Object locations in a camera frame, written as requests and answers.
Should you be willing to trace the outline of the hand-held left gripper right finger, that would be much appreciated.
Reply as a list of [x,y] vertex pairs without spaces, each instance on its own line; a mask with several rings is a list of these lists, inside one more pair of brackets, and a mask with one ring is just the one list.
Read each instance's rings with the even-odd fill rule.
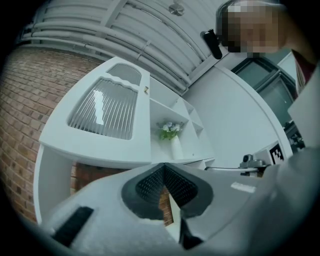
[[261,178],[165,163],[166,186],[180,208],[180,239],[165,250],[272,250],[277,242],[274,187],[277,168]]

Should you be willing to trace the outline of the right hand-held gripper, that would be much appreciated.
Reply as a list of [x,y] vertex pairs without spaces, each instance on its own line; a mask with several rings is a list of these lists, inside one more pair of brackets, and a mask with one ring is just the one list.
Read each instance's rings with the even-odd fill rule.
[[265,169],[271,165],[281,164],[285,160],[284,154],[278,142],[274,142],[254,154],[243,156],[239,165],[240,169],[257,169],[258,177],[262,177]]

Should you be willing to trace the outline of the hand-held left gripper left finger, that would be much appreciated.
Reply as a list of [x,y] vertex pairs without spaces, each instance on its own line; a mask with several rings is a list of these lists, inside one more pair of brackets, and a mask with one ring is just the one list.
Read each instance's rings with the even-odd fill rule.
[[73,253],[175,253],[159,200],[162,164],[91,182],[58,204],[44,230]]

